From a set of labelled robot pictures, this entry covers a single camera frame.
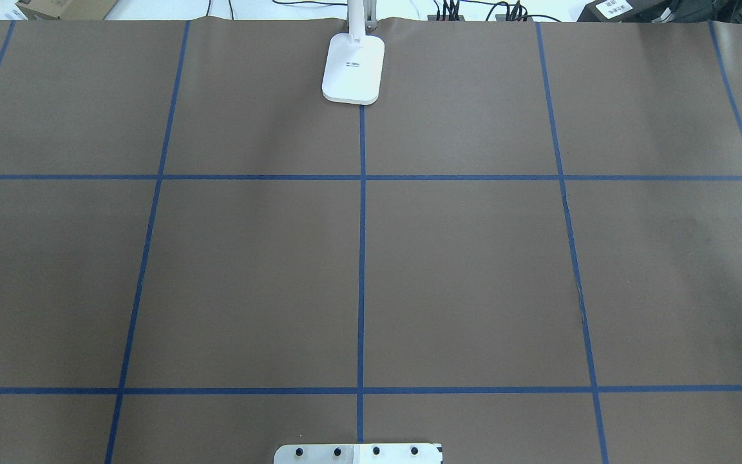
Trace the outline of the black labelled box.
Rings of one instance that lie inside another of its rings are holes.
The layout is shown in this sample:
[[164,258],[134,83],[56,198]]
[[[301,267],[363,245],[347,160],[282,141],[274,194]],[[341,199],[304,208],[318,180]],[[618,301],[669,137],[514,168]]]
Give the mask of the black labelled box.
[[593,1],[578,23],[700,23],[718,17],[733,1]]

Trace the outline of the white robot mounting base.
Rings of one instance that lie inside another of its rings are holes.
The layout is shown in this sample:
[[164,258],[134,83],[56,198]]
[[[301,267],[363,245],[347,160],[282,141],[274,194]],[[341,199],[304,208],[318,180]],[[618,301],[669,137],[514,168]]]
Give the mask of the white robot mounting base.
[[278,447],[274,463],[443,463],[441,444],[328,443]]

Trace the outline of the cardboard box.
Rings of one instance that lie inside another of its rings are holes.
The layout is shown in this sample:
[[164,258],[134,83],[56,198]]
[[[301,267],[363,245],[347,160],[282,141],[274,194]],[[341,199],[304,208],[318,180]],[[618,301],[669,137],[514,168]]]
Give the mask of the cardboard box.
[[101,21],[112,11],[116,3],[118,3],[116,0],[33,0],[15,1],[15,6],[29,20]]

